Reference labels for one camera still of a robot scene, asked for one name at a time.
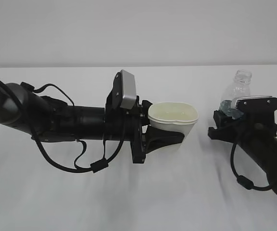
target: white paper cup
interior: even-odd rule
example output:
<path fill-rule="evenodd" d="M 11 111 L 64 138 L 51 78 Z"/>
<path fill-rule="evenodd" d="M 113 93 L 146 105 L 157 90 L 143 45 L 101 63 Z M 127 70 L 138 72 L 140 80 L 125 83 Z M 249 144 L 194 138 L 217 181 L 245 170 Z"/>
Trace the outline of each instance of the white paper cup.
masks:
<path fill-rule="evenodd" d="M 186 137 L 198 121 L 198 112 L 187 103 L 163 102 L 150 106 L 148 118 L 151 126 L 181 132 Z"/>

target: clear plastic bottle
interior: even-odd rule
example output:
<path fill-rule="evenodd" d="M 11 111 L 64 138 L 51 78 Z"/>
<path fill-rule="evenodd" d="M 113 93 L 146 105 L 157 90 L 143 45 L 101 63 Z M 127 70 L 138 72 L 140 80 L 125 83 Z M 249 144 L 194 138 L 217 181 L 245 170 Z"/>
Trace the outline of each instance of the clear plastic bottle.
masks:
<path fill-rule="evenodd" d="M 230 107 L 231 101 L 236 97 L 250 96 L 250 83 L 251 83 L 252 73 L 247 70 L 238 70 L 234 78 L 234 82 L 230 84 L 224 91 L 220 110 L 227 116 L 231 116 L 233 119 L 240 118 L 243 113 L 237 109 L 232 109 Z"/>

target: gray wall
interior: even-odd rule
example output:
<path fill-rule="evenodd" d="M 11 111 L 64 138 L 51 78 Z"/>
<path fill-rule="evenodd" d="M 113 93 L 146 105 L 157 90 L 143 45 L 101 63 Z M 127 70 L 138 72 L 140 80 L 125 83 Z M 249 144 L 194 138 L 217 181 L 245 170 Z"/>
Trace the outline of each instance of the gray wall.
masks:
<path fill-rule="evenodd" d="M 0 66 L 277 64 L 277 0 L 0 0 Z"/>

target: white table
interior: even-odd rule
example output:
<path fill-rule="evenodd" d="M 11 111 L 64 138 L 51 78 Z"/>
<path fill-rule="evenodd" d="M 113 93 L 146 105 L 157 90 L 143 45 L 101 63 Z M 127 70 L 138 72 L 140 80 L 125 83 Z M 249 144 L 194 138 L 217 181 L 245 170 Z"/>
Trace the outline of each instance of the white table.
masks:
<path fill-rule="evenodd" d="M 54 83 L 76 105 L 104 107 L 120 69 L 0 68 L 0 80 L 36 87 Z M 277 231 L 277 196 L 239 186 L 229 165 L 231 144 L 207 136 L 235 72 L 252 71 L 252 94 L 277 97 L 277 65 L 124 69 L 135 75 L 141 100 L 197 108 L 199 121 L 179 150 L 160 149 L 148 154 L 145 164 L 134 165 L 126 142 L 109 168 L 71 174 L 50 166 L 29 135 L 0 125 L 0 231 Z M 51 88 L 44 95 L 66 101 Z M 116 145 L 107 143 L 107 155 Z M 76 142 L 45 147 L 69 167 L 81 152 Z M 88 141 L 79 163 L 88 167 L 102 153 L 101 141 Z M 267 184 L 241 149 L 235 163 L 256 185 Z"/>

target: cable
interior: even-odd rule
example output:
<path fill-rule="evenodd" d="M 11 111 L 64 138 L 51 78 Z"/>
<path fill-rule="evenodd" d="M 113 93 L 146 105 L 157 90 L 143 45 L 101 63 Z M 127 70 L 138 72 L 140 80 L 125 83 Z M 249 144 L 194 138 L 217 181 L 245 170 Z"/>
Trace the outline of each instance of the cable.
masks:
<path fill-rule="evenodd" d="M 63 91 L 61 90 L 59 87 L 57 87 L 56 85 L 52 84 L 52 83 L 48 83 L 48 84 L 45 84 L 44 86 L 40 87 L 39 89 L 35 89 L 33 90 L 32 92 L 36 93 L 36 94 L 39 94 L 41 92 L 43 92 L 47 87 L 54 87 L 56 89 L 58 89 L 64 96 L 67 97 L 68 100 L 70 100 L 70 102 L 72 103 L 73 107 L 74 107 L 74 102 L 73 100 L 71 100 L 71 98 Z"/>
<path fill-rule="evenodd" d="M 122 145 L 123 145 L 123 142 L 124 142 L 124 137 L 125 137 L 125 113 L 123 113 L 123 127 L 122 127 L 122 135 L 121 135 L 121 138 L 120 138 L 120 142 L 115 150 L 115 152 L 111 155 L 111 157 L 108 158 L 108 162 L 111 162 L 113 159 L 115 159 L 115 157 L 117 156 L 117 154 L 119 153 Z"/>
<path fill-rule="evenodd" d="M 46 153 L 40 138 L 38 136 L 38 134 L 36 133 L 36 130 L 33 126 L 33 124 L 31 123 L 29 116 L 25 110 L 25 108 L 23 107 L 22 103 L 19 101 L 19 99 L 17 98 L 17 96 L 11 91 L 11 89 L 9 89 L 8 86 L 6 86 L 3 82 L 0 81 L 0 87 L 11 97 L 11 99 L 14 101 L 15 105 L 18 107 L 18 109 L 20 110 L 20 112 L 22 113 L 22 116 L 24 118 L 24 121 L 28 124 L 29 128 L 30 128 L 30 132 L 31 135 L 33 137 L 33 139 L 35 140 L 40 152 L 42 153 L 43 157 L 45 158 L 45 160 L 50 163 L 52 166 L 56 167 L 57 169 L 60 169 L 62 171 L 65 172 L 71 172 L 71 173 L 85 173 L 85 172 L 89 172 L 92 169 L 91 168 L 85 168 L 85 169 L 74 169 L 74 168 L 69 168 L 69 167 L 65 167 L 62 166 L 56 162 L 54 162 Z"/>
<path fill-rule="evenodd" d="M 86 152 L 86 150 L 87 150 L 87 144 L 86 144 L 85 141 L 81 141 L 81 140 L 77 140 L 77 142 L 81 142 L 81 143 L 82 143 L 83 149 L 82 149 L 81 154 L 80 154 L 78 157 L 76 157 L 76 159 L 74 160 L 74 167 L 75 167 L 76 169 L 82 169 L 82 167 L 79 167 L 79 166 L 76 164 L 76 162 L 77 162 L 78 159 L 79 159 L 82 155 L 84 155 L 84 153 Z"/>
<path fill-rule="evenodd" d="M 234 164 L 234 156 L 235 156 L 235 151 L 236 151 L 236 147 L 237 147 L 237 143 L 239 141 L 239 138 L 243 134 L 237 136 L 235 142 L 233 143 L 233 147 L 232 147 L 231 153 L 230 153 L 230 166 L 231 166 L 231 170 L 233 171 L 235 177 L 237 178 L 237 182 L 240 185 L 242 185 L 244 188 L 246 188 L 248 190 L 254 189 L 256 191 L 261 191 L 261 192 L 268 191 L 268 190 L 272 189 L 277 184 L 277 178 L 272 183 L 270 183 L 268 186 L 258 187 L 258 186 L 254 185 L 253 181 L 251 181 L 250 179 L 246 178 L 245 176 L 239 175 L 237 173 L 237 171 L 236 171 L 235 164 Z"/>
<path fill-rule="evenodd" d="M 123 126 L 122 126 L 122 135 L 121 135 L 121 138 L 120 138 L 120 141 L 119 141 L 119 144 L 116 148 L 116 150 L 114 151 L 114 153 L 111 155 L 110 158 L 107 159 L 107 163 L 111 162 L 113 159 L 115 159 L 115 157 L 117 156 L 117 154 L 119 153 L 123 143 L 124 143 L 124 137 L 125 137 L 125 120 L 124 120 L 125 116 L 123 116 L 123 120 L 122 120 L 122 123 L 123 123 Z M 74 160 L 74 166 L 75 168 L 77 169 L 87 169 L 87 168 L 84 168 L 84 167 L 80 167 L 78 166 L 76 163 L 78 161 L 78 159 L 86 152 L 86 149 L 87 149 L 87 144 L 86 142 L 84 141 L 81 141 L 81 140 L 78 140 L 78 142 L 81 142 L 83 144 L 83 151 L 82 153 L 76 157 L 76 159 Z M 102 160 L 105 160 L 105 154 L 106 154 L 106 140 L 103 140 L 103 146 L 104 146 L 104 154 L 103 154 L 103 157 L 102 157 Z"/>

